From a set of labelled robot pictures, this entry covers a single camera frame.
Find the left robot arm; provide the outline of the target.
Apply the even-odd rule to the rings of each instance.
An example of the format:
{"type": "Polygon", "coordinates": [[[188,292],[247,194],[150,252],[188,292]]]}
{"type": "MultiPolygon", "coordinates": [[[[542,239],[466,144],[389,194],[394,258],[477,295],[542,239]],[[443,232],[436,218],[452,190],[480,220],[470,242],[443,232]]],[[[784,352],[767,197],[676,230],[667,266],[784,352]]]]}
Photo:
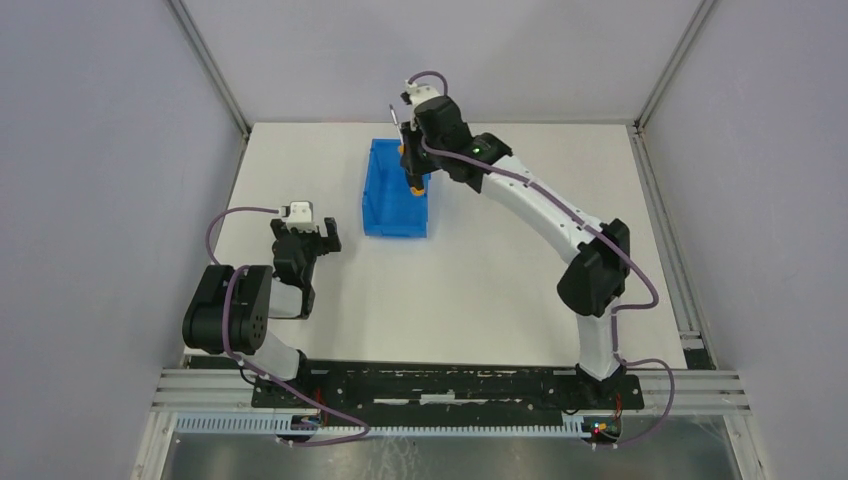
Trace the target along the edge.
{"type": "Polygon", "coordinates": [[[315,301],[313,275],[319,257],[342,250],[337,222],[324,226],[274,219],[270,265],[210,265],[182,324],[187,347],[226,354],[240,366],[268,378],[300,377],[306,355],[270,332],[271,320],[305,320],[315,301]]]}

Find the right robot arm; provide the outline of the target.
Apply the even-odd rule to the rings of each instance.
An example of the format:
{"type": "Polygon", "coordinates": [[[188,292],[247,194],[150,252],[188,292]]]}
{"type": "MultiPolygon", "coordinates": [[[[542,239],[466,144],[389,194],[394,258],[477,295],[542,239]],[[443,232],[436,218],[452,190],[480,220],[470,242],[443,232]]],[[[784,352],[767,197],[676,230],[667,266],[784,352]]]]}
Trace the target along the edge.
{"type": "Polygon", "coordinates": [[[604,223],[581,212],[534,179],[497,136],[473,135],[449,96],[400,97],[412,109],[410,120],[397,126],[400,165],[410,189],[421,193],[424,175],[443,171],[506,207],[554,249],[566,265],[556,291],[577,319],[578,379],[595,394],[610,394],[626,373],[613,354],[611,314],[630,273],[629,227],[619,219],[604,223]]]}

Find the orange black screwdriver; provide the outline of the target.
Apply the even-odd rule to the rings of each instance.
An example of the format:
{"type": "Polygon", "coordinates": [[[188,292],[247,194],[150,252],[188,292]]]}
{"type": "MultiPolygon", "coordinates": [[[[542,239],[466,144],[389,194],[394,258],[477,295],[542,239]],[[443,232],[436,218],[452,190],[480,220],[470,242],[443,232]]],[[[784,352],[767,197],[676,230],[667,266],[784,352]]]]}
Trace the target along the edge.
{"type": "MultiPolygon", "coordinates": [[[[400,122],[398,120],[396,110],[391,103],[388,104],[388,110],[389,110],[389,113],[390,113],[392,124],[395,127],[395,129],[397,130],[397,136],[398,136],[399,141],[400,141],[400,144],[399,144],[397,150],[398,150],[401,158],[403,158],[403,155],[405,154],[405,142],[404,142],[404,137],[403,137],[402,129],[401,129],[401,126],[400,126],[400,122]]],[[[416,196],[416,197],[423,196],[426,193],[426,188],[423,186],[423,184],[418,184],[417,180],[413,180],[412,176],[407,172],[406,167],[404,167],[404,172],[405,172],[405,175],[407,176],[407,183],[409,184],[409,189],[410,189],[410,192],[412,193],[412,195],[416,196]]]]}

